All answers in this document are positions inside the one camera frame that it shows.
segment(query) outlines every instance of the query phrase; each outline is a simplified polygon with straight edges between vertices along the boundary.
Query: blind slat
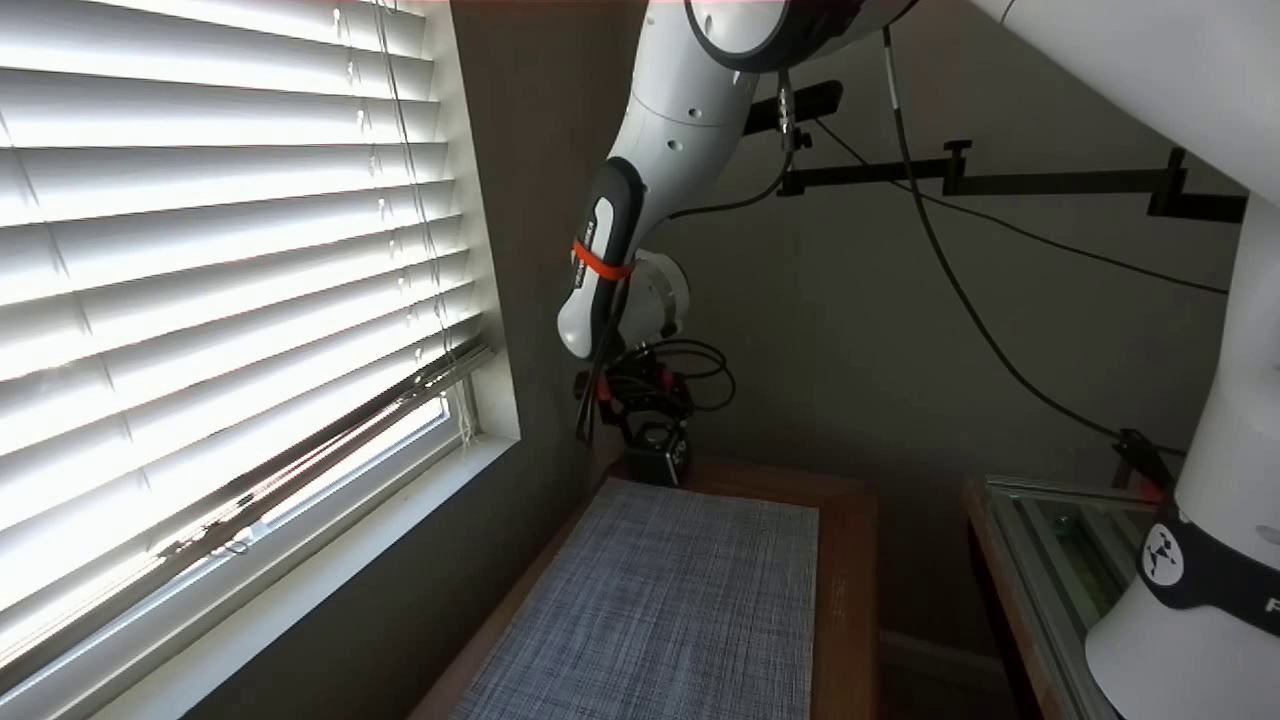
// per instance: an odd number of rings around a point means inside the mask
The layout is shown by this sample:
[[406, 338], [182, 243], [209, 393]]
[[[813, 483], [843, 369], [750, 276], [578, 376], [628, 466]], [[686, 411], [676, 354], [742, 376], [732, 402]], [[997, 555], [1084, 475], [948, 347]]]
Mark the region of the blind slat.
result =
[[427, 61], [390, 61], [379, 51], [342, 44], [310, 44], [68, 0], [0, 2], [0, 68], [435, 101]]
[[0, 611], [91, 563], [102, 550], [136, 539], [200, 494], [212, 494], [234, 475], [261, 466], [280, 449], [330, 429], [323, 407], [362, 407], [416, 369], [427, 369], [435, 354], [446, 354], [446, 338], [425, 350], [393, 350], [316, 387], [313, 397], [297, 397], [293, 402], [278, 402], [258, 419], [246, 419], [234, 433], [203, 434], [188, 453], [154, 465], [145, 475], [122, 475], [116, 483], [102, 483], [97, 491], [36, 516], [32, 525], [0, 533], [0, 567], [17, 567], [17, 576], [0, 576]]
[[83, 146], [4, 152], [0, 226], [446, 182], [448, 146]]
[[11, 146], [446, 145], [442, 105], [0, 70]]
[[156, 402], [109, 415], [29, 453], [0, 457], [0, 528], [17, 528], [39, 513], [51, 513], [74, 494], [83, 494], [116, 475], [185, 453], [203, 434], [215, 434], [278, 402], [316, 393], [363, 362], [376, 362], [390, 350], [427, 347], [433, 336], [446, 336], [448, 325], [463, 320], [463, 313], [448, 307], [411, 307], [400, 316], [386, 316], [376, 325], [362, 325], [319, 344], [274, 354], [246, 373], [194, 382]]
[[446, 254], [421, 234], [393, 233], [319, 251], [293, 251], [0, 307], [0, 336], [10, 347], [0, 354], [0, 378], [261, 313], [386, 271], [400, 271], [397, 282], [435, 289], [435, 268], [427, 259]]
[[454, 182], [411, 182], [319, 198], [0, 226], [0, 307], [139, 276], [347, 243], [376, 233], [433, 233], [433, 243], [454, 251], [463, 249], [454, 206]]
[[0, 382], [0, 429], [10, 429], [0, 434], [0, 457], [406, 307], [463, 304], [463, 289], [468, 278], [446, 278], [446, 289], [427, 289], [397, 282], [397, 276], [376, 276], [354, 289], [319, 292], [221, 325], [200, 325], [154, 344], [89, 354], [79, 362]]
[[97, 0], [133, 11], [226, 25], [246, 33], [297, 35], [313, 44], [354, 44], [393, 56], [433, 56], [425, 17], [368, 0]]

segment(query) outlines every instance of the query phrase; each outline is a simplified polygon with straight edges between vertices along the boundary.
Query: gray wall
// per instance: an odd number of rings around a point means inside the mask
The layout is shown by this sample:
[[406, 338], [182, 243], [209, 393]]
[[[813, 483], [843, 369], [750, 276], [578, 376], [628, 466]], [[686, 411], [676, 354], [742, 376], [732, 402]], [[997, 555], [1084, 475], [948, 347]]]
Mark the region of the gray wall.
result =
[[621, 25], [589, 0], [463, 0], [458, 17], [525, 439], [194, 717], [406, 717], [581, 498], [553, 313], [578, 191], [614, 130]]
[[[926, 0], [895, 40], [916, 156], [972, 137], [972, 173], [1164, 164], [1161, 137], [962, 0]], [[895, 158], [880, 44], [865, 40], [798, 80], [828, 75], [850, 82], [832, 122], [865, 156]], [[777, 138], [750, 138], [700, 198], [751, 197], [777, 164]], [[799, 164], [843, 156], [815, 130]], [[972, 206], [1176, 276], [1229, 278], [1231, 226], [1147, 218], [1131, 197]], [[948, 212], [935, 224], [972, 299], [1038, 382], [1105, 422], [1187, 445], [1218, 362], [1222, 299]], [[884, 629], [987, 651], [963, 555], [963, 479], [1107, 483], [1117, 457], [1003, 376], [929, 254], [908, 197], [824, 186], [682, 218], [651, 243], [692, 276], [692, 330], [723, 344], [742, 373], [742, 402], [695, 419], [700, 449], [871, 479], [884, 498]]]

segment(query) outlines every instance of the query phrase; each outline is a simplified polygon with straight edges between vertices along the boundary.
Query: window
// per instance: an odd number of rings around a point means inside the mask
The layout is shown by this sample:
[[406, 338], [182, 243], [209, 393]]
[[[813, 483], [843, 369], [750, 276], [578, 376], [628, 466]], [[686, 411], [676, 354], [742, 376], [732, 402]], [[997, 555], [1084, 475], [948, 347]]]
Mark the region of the window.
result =
[[484, 276], [446, 0], [0, 2], [0, 717], [105, 703], [468, 445]]

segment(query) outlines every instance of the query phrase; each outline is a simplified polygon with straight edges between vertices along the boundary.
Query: table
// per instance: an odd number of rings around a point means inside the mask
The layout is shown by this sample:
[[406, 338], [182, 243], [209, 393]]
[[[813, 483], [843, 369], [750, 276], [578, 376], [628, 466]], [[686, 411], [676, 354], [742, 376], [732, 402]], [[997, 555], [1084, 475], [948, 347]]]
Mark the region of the table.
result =
[[[813, 636], [813, 717], [871, 720], [878, 717], [878, 498], [865, 483], [787, 466], [709, 458], [688, 473], [688, 489], [709, 494], [777, 498], [819, 513], [815, 548], [815, 636]], [[515, 607], [553, 563], [568, 528], [536, 555], [501, 607], [482, 622], [468, 647], [435, 679], [411, 712], [416, 720], [448, 717], [489, 651], [514, 622]]]

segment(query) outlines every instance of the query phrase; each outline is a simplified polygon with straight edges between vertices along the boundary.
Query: gray mat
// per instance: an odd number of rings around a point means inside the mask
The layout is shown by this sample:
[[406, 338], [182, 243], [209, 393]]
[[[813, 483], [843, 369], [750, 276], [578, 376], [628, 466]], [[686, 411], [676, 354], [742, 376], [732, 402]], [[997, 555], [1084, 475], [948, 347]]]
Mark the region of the gray mat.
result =
[[815, 528], [813, 508], [609, 479], [458, 717], [809, 717]]

